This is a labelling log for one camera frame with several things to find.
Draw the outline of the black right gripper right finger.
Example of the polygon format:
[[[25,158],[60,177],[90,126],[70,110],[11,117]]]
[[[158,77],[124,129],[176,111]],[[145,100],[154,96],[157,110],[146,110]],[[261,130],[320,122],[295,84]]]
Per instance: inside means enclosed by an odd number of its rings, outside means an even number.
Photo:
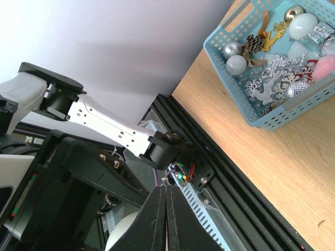
[[[222,250],[197,220],[180,188],[166,188],[168,250]]]

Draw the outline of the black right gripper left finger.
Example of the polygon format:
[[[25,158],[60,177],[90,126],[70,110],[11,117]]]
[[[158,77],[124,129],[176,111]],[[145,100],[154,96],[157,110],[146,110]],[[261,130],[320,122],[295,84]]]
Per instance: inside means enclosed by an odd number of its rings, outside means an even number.
[[[129,229],[109,250],[165,250],[166,187],[155,187]]]

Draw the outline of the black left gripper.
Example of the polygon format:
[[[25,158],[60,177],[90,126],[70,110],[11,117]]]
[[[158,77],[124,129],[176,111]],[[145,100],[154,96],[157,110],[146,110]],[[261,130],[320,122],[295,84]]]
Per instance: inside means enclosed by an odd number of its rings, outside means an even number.
[[[1,250],[93,250],[86,242],[105,194],[140,208],[149,192],[121,160],[60,131],[41,147],[1,136],[1,155],[34,156],[15,230],[1,226]]]

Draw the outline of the light blue perforated basket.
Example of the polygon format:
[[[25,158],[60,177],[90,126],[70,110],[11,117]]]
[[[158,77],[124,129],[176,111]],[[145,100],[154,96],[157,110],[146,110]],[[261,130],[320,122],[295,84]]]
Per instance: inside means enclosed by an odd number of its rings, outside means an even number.
[[[236,28],[231,13],[205,40],[220,80],[253,127],[274,131],[334,95],[334,5],[328,1],[253,1]]]

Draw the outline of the white glossy ball ornament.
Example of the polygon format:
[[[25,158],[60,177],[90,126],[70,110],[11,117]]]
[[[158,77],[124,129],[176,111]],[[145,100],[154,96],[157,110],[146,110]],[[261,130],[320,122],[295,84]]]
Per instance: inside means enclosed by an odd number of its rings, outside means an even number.
[[[110,233],[108,237],[108,240],[105,246],[105,251],[110,250],[117,243],[117,241],[125,234],[125,232],[132,225],[137,214],[138,212],[134,212],[126,216],[114,227],[114,229],[112,230],[112,232]]]

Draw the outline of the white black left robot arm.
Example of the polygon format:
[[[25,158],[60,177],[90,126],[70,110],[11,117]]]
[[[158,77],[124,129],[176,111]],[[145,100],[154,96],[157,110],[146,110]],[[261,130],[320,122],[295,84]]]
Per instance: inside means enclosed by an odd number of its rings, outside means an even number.
[[[89,250],[107,195],[141,207],[149,194],[124,161],[66,133],[51,131],[39,148],[17,142],[11,133],[30,112],[90,128],[154,170],[195,157],[181,135],[131,125],[77,81],[23,62],[1,83],[1,250]]]

